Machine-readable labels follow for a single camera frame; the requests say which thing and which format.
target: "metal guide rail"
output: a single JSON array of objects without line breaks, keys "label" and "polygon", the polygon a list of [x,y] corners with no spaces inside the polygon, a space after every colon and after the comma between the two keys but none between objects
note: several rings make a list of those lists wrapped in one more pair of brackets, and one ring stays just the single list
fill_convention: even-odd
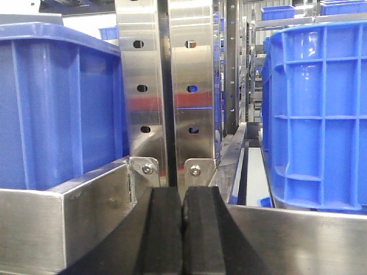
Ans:
[{"label": "metal guide rail", "polygon": [[[230,192],[235,181],[224,175],[240,173],[245,184],[238,151],[258,146],[259,125],[244,130],[227,141],[213,178]],[[367,216],[233,205],[213,186],[190,187],[182,206],[174,188],[147,188],[112,234],[60,274],[365,274]]]}]

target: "steel shelf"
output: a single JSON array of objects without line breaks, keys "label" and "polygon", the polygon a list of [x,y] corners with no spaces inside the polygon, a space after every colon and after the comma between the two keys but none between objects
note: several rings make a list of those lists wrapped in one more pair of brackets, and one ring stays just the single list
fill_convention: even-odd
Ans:
[{"label": "steel shelf", "polygon": [[312,24],[313,22],[312,17],[256,21],[255,28],[256,30],[276,30],[285,28],[286,26]]},{"label": "steel shelf", "polygon": [[342,22],[342,21],[354,21],[364,19],[367,19],[367,13],[320,15],[316,17],[315,23]]}]

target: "metal bracket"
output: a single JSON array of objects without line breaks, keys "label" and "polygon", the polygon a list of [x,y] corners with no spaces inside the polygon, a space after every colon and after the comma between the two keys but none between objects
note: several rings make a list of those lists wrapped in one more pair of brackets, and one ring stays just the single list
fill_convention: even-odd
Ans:
[{"label": "metal bracket", "polygon": [[128,159],[130,199],[135,205],[146,187],[160,187],[159,164],[154,158],[132,156]]},{"label": "metal bracket", "polygon": [[185,161],[185,190],[190,186],[208,186],[215,171],[215,159],[188,159]]}]

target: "blue plastic crate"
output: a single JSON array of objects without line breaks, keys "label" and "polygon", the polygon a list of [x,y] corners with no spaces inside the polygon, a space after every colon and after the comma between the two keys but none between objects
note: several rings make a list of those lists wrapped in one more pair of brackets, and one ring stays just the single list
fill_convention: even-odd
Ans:
[{"label": "blue plastic crate", "polygon": [[117,26],[99,29],[99,33],[101,34],[102,40],[119,39],[119,30]]},{"label": "blue plastic crate", "polygon": [[270,197],[265,197],[257,201],[257,206],[272,208]]},{"label": "blue plastic crate", "polygon": [[261,20],[293,18],[296,10],[293,6],[274,6],[261,8]]},{"label": "blue plastic crate", "polygon": [[367,21],[292,27],[270,39],[271,172],[286,205],[367,205]]},{"label": "blue plastic crate", "polygon": [[264,53],[268,53],[269,52],[269,40],[270,40],[270,37],[267,37],[264,39]]},{"label": "blue plastic crate", "polygon": [[263,102],[261,106],[261,114],[263,116],[263,141],[262,148],[264,154],[264,160],[268,173],[271,169],[271,104],[270,95],[272,87],[271,78],[271,56],[267,54],[263,69],[261,71],[261,77],[263,80]]},{"label": "blue plastic crate", "polygon": [[128,153],[117,46],[2,25],[0,63],[0,188],[46,190]]},{"label": "blue plastic crate", "polygon": [[367,1],[348,0],[321,3],[320,15],[367,13]]}]

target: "metal edge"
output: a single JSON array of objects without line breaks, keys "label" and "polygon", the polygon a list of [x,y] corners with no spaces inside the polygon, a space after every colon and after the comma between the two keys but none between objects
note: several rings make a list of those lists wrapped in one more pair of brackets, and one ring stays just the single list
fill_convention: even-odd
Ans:
[{"label": "metal edge", "polygon": [[226,203],[229,202],[232,195],[233,184],[239,166],[241,149],[244,147],[246,133],[247,123],[240,123],[225,155],[221,159],[217,171],[209,183],[210,187],[217,186],[219,188],[220,194]]},{"label": "metal edge", "polygon": [[129,176],[132,203],[136,204],[146,187],[160,187],[159,164],[154,158],[129,157]]},{"label": "metal edge", "polygon": [[131,156],[159,162],[162,186],[169,184],[165,93],[169,79],[163,75],[167,47],[163,28],[168,28],[164,5],[158,0],[116,0],[124,94]]},{"label": "metal edge", "polygon": [[0,273],[62,270],[116,228],[133,207],[130,195],[127,158],[46,191],[0,189],[0,220],[7,221],[0,243],[8,251],[0,264],[9,267]]},{"label": "metal edge", "polygon": [[291,25],[312,24],[313,22],[314,20],[312,17],[255,21],[255,28],[256,30],[265,30],[270,28],[284,28],[285,26]]}]

